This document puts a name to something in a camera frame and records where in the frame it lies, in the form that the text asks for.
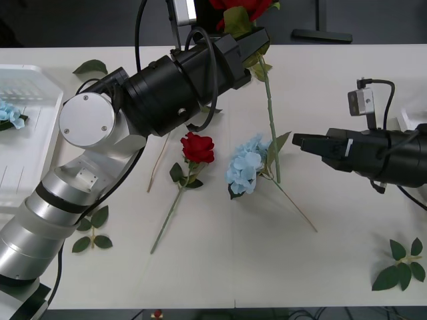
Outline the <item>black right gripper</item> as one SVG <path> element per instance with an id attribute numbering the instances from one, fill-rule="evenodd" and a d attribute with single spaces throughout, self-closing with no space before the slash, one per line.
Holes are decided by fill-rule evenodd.
<path id="1" fill-rule="evenodd" d="M 329 138 L 344 140 L 344 156 L 334 156 L 334 142 Z M 385 158 L 379 154 L 389 148 L 390 135 L 382 130 L 351 131 L 331 128 L 325 135 L 294 133 L 292 144 L 302 151 L 322 157 L 331 168 L 355 172 L 363 177 L 377 177 L 383 170 Z"/>

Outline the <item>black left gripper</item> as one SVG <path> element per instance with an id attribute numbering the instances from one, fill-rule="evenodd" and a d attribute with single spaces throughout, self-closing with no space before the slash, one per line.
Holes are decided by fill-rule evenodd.
<path id="1" fill-rule="evenodd" d="M 221 95 L 229 89 L 239 89 L 245 85 L 250 80 L 250 74 L 245 68 L 249 69 L 258 64 L 261 55 L 257 52 L 269 44 L 270 37 L 264 27 L 255 27 L 250 32 L 239 36 L 238 42 L 231 35 L 225 35 L 214 41 L 218 94 Z M 214 83 L 211 57 L 205 41 L 200 41 L 192 48 L 174 54 L 173 60 L 189 79 L 199 103 L 202 105 L 210 103 Z"/>

